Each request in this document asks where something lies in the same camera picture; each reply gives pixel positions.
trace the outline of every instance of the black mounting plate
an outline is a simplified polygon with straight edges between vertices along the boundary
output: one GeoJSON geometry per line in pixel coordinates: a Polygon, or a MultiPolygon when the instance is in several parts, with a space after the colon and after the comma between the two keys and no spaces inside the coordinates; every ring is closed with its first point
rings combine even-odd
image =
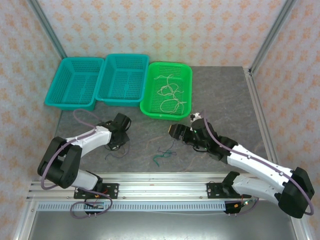
{"type": "MultiPolygon", "coordinates": [[[[103,183],[102,184],[102,192],[106,191],[105,193],[112,199],[118,198],[119,193],[119,184],[118,183],[103,183]]],[[[95,199],[95,195],[93,193],[89,193],[87,191],[83,191],[81,189],[77,189],[77,192],[74,191],[73,195],[74,199],[95,199]]],[[[105,196],[100,196],[99,199],[106,199],[105,196]]]]}
{"type": "MultiPolygon", "coordinates": [[[[208,199],[241,199],[241,195],[236,193],[232,187],[228,188],[228,193],[223,190],[222,182],[209,182],[206,184],[208,199]]],[[[251,198],[251,195],[243,195],[244,199],[251,198]]]]}

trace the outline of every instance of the enclosure wall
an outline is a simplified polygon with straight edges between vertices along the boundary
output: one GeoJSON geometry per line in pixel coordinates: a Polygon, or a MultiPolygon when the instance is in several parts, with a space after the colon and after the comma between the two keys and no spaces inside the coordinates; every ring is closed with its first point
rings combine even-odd
{"type": "Polygon", "coordinates": [[[285,0],[40,0],[69,57],[250,67],[285,0]]]}
{"type": "Polygon", "coordinates": [[[60,111],[44,106],[59,62],[26,0],[0,2],[0,239],[12,239],[60,111]]]}
{"type": "Polygon", "coordinates": [[[254,79],[280,163],[307,170],[320,236],[320,3],[299,0],[254,79]]]}

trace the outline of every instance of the green basket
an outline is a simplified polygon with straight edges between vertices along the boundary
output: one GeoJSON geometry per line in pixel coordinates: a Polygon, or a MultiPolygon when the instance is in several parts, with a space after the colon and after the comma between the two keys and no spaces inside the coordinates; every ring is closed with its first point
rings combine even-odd
{"type": "Polygon", "coordinates": [[[173,62],[154,62],[148,67],[144,99],[141,111],[153,119],[180,121],[187,117],[192,108],[192,70],[188,65],[173,62]],[[179,103],[169,93],[169,87],[159,92],[163,86],[172,84],[172,90],[179,103]]]}

